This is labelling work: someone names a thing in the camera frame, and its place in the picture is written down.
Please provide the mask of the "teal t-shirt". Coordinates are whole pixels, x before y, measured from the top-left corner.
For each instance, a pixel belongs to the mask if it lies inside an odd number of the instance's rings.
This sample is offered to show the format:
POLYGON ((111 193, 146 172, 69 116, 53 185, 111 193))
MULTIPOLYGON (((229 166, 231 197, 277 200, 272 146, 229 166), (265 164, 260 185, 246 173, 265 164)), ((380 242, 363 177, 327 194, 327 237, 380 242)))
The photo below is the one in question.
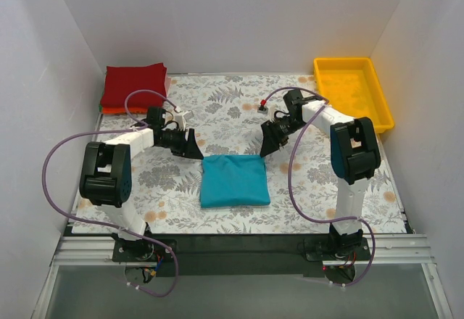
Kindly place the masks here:
POLYGON ((202 209, 270 204, 265 160, 250 154, 218 154, 202 160, 202 209))

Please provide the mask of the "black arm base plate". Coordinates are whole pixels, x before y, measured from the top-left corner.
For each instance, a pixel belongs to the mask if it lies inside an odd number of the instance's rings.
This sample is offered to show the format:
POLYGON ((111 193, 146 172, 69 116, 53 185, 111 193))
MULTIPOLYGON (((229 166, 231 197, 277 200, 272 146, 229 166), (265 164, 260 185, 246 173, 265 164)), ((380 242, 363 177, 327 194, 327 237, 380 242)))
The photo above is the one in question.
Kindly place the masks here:
POLYGON ((157 276, 301 275, 321 278, 323 263, 352 267, 371 257, 362 238, 338 246, 328 234, 162 234, 158 244, 112 234, 112 261, 160 265, 157 276))

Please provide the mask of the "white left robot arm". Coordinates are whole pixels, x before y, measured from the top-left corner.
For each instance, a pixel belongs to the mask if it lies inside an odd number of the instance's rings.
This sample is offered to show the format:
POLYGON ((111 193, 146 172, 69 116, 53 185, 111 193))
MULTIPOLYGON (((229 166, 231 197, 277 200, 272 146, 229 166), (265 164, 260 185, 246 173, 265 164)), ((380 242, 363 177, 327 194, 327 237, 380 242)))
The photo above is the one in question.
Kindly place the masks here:
POLYGON ((154 253, 155 245, 145 239, 150 228, 129 202, 132 189, 131 160, 145 150, 158 146, 171 154, 201 160, 194 129, 186 123, 191 111, 176 109, 170 119, 161 107, 148 108, 146 117, 132 130, 108 141, 92 141, 86 145, 80 175, 79 192, 102 211, 117 232, 112 234, 123 252, 138 260, 154 253))

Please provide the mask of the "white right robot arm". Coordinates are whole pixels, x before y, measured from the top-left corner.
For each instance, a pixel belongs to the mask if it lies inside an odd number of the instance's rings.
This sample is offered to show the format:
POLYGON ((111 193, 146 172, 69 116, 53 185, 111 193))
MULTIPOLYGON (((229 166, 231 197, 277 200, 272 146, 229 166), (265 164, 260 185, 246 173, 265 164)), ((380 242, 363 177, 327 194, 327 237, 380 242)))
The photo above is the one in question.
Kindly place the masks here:
POLYGON ((334 255, 353 253, 362 244, 362 210, 368 181, 380 167, 381 155, 373 123, 334 109, 327 98, 298 87, 283 88, 286 111, 277 110, 261 125, 260 156, 266 157, 288 143, 293 133, 303 135, 314 125, 330 140, 331 167, 336 175, 336 215, 327 220, 325 251, 334 255))

